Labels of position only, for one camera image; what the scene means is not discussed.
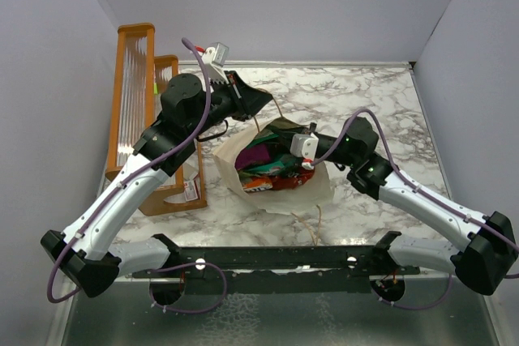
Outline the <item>green crisps bag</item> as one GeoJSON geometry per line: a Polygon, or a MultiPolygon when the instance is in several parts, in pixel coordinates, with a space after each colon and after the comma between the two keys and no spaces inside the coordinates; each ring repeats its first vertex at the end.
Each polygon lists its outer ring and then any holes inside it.
{"type": "Polygon", "coordinates": [[[276,118],[269,122],[249,143],[249,147],[261,143],[280,144],[290,147],[295,135],[307,134],[307,126],[291,122],[288,119],[276,118]]]}

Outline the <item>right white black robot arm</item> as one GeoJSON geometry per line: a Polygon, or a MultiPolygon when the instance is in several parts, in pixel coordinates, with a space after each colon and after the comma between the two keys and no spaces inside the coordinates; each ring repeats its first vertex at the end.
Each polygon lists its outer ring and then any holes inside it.
{"type": "Polygon", "coordinates": [[[399,169],[376,146],[382,137],[363,117],[347,120],[337,138],[308,131],[313,164],[322,161],[347,169],[347,180],[359,193],[407,212],[439,233],[441,242],[404,235],[372,255],[374,268],[390,274],[400,265],[445,271],[472,291],[490,296],[510,278],[518,246],[510,219],[495,211],[486,215],[469,209],[421,185],[399,169]]]}

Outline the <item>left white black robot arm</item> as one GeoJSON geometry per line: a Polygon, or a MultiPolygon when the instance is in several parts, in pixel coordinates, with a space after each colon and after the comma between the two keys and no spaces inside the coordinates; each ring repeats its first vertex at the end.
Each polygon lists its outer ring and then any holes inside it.
{"type": "Polygon", "coordinates": [[[120,276],[154,270],[171,276],[178,270],[175,245],[157,234],[141,242],[116,244],[114,238],[139,206],[195,153],[199,134],[231,117],[253,118],[273,97],[244,83],[234,71],[227,83],[202,81],[179,74],[161,94],[161,111],[134,146],[106,190],[62,232],[50,230],[41,245],[62,271],[88,297],[97,297],[120,276]]]}

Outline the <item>beige paper bag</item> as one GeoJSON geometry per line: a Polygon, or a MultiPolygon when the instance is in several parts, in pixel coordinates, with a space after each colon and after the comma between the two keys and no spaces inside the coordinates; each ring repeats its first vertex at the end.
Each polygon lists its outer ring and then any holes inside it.
{"type": "MultiPolygon", "coordinates": [[[[276,118],[287,119],[280,115],[276,118]]],[[[322,211],[322,206],[331,202],[333,189],[329,180],[328,170],[323,164],[314,168],[313,178],[303,186],[293,190],[266,190],[263,192],[246,193],[238,180],[238,170],[234,162],[239,152],[245,149],[251,140],[271,121],[256,123],[253,126],[232,135],[213,152],[213,159],[225,185],[242,199],[256,208],[271,214],[292,215],[302,223],[311,235],[313,245],[319,243],[320,230],[313,230],[302,215],[313,209],[322,211]]]]}

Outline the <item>teal snack packet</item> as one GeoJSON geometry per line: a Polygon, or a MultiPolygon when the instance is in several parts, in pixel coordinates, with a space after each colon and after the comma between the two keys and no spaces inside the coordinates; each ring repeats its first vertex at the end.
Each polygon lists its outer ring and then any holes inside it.
{"type": "Polygon", "coordinates": [[[250,173],[266,176],[277,176],[298,166],[298,159],[293,156],[282,156],[269,164],[259,165],[249,170],[250,173]]]}

